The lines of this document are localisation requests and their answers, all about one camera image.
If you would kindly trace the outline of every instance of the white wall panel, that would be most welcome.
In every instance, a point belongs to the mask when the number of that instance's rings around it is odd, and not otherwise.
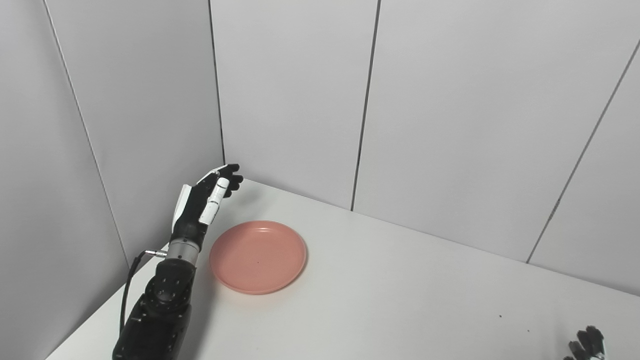
[[[639,255],[640,59],[636,56],[531,263],[640,295]]]
[[[0,168],[0,358],[41,360],[127,274],[41,1],[0,1]]]
[[[212,0],[225,156],[348,208],[376,0]]]
[[[47,3],[131,260],[168,241],[182,184],[223,161],[208,5]]]
[[[527,259],[639,16],[632,0],[383,0],[355,211]]]

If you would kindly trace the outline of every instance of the table surface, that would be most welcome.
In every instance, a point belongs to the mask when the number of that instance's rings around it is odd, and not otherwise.
[[[307,265],[288,287],[245,295],[211,275],[213,241],[249,220],[305,240]],[[134,277],[129,305],[158,261]],[[587,325],[614,360],[640,354],[640,297],[252,181],[222,204],[198,267],[179,360],[561,360]],[[47,359],[110,360],[121,298],[119,289]]]

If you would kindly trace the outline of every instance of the robotic arm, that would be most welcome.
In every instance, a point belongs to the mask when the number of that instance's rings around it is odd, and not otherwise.
[[[169,249],[146,250],[131,266],[125,286],[120,337],[113,360],[175,360],[191,315],[191,287],[202,242],[223,198],[238,190],[240,166],[229,164],[206,174],[195,186],[184,185],[173,214]],[[164,257],[144,294],[124,324],[129,282],[144,254]]]

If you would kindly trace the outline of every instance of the pink plate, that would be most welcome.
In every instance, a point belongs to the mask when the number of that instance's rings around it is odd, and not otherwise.
[[[227,287],[260,295],[280,290],[300,274],[307,249],[279,222],[249,221],[225,231],[209,254],[213,274]]]

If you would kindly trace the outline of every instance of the robotic hand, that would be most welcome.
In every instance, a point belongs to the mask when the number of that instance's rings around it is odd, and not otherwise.
[[[191,315],[191,287],[196,260],[220,202],[240,188],[240,166],[229,164],[210,171],[193,187],[183,185],[173,214],[167,252],[146,250],[131,265],[120,314],[120,337],[113,360],[175,360]],[[124,324],[129,284],[145,254],[164,257],[156,266],[144,294]]]
[[[604,336],[594,326],[588,326],[586,331],[580,330],[577,334],[578,341],[569,343],[569,349],[575,360],[607,360],[604,346]],[[563,360],[574,360],[567,356]]]

